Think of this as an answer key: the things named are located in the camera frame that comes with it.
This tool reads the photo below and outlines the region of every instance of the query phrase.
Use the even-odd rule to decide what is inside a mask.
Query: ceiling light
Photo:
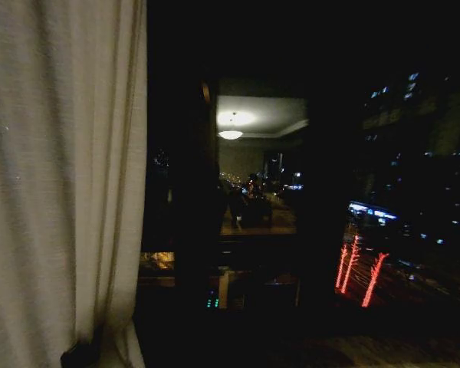
[[[237,130],[224,130],[223,132],[218,133],[218,135],[226,140],[236,140],[242,135],[242,132]]]
[[[219,125],[241,125],[250,124],[254,121],[254,116],[251,113],[227,112],[218,114]]]

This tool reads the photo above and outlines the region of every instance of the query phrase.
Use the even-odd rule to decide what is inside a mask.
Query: curtain
[[[0,367],[143,366],[146,4],[0,1]]]

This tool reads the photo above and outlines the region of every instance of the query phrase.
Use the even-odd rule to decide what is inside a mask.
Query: city building
[[[398,214],[406,236],[460,244],[460,74],[394,74],[363,109],[357,199]]]

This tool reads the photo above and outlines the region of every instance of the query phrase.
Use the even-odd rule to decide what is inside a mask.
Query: red light
[[[340,286],[340,277],[343,274],[343,263],[344,263],[344,259],[346,256],[347,256],[347,246],[346,246],[346,243],[344,243],[343,250],[340,253],[340,263],[339,263],[339,271],[337,272],[336,288]]]
[[[388,253],[379,253],[375,265],[371,267],[370,285],[368,285],[368,288],[366,289],[365,298],[363,299],[361,307],[368,307],[368,304],[370,304],[371,294],[373,293],[373,288],[375,287],[376,279],[378,278],[378,274],[380,273],[383,260],[388,256]]]
[[[357,263],[357,260],[360,257],[360,255],[358,255],[359,250],[360,250],[360,247],[358,247],[358,235],[354,235],[354,243],[353,243],[353,246],[351,247],[350,263],[347,265],[346,276],[344,276],[344,281],[343,281],[343,287],[340,289],[340,292],[342,294],[346,293],[346,286],[350,278],[351,267],[353,267],[353,265]]]

